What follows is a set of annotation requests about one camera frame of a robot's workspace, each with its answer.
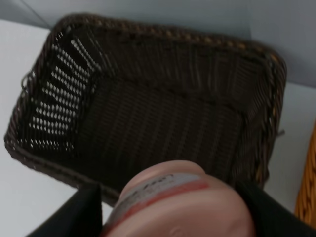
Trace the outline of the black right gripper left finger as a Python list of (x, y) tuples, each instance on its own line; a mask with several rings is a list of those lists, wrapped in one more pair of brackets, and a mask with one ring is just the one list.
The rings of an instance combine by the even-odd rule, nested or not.
[(97, 237), (102, 231), (101, 189), (97, 184), (82, 186), (30, 237)]

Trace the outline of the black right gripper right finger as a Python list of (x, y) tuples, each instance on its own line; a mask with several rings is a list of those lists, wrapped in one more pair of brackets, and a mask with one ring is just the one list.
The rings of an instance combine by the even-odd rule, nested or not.
[(237, 182), (236, 191), (246, 203), (258, 237), (314, 237), (315, 229), (300, 221), (251, 182)]

